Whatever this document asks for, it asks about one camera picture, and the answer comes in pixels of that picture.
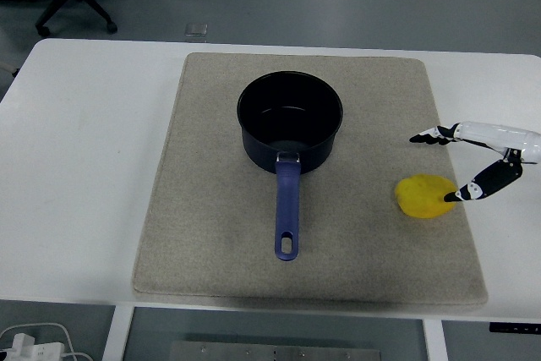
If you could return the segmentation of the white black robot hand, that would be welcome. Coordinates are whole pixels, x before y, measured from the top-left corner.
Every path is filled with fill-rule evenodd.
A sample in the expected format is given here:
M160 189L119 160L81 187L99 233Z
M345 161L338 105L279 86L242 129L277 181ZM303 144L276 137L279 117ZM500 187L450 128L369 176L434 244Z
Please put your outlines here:
M539 133L499 124L465 121L450 127L438 125L415 134L409 141L427 145L465 142L501 155L457 191L446 194L445 202L488 198L519 179L525 165L540 163Z

